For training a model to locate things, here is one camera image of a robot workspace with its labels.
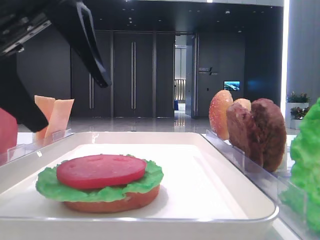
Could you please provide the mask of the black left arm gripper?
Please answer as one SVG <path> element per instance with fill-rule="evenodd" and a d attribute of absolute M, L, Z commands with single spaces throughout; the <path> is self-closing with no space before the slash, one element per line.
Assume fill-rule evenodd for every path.
<path fill-rule="evenodd" d="M 0 2 L 0 107 L 33 133 L 49 125 L 17 73 L 23 44 L 51 25 L 67 40 L 101 88 L 111 85 L 99 53 L 92 13 L 81 0 Z"/>

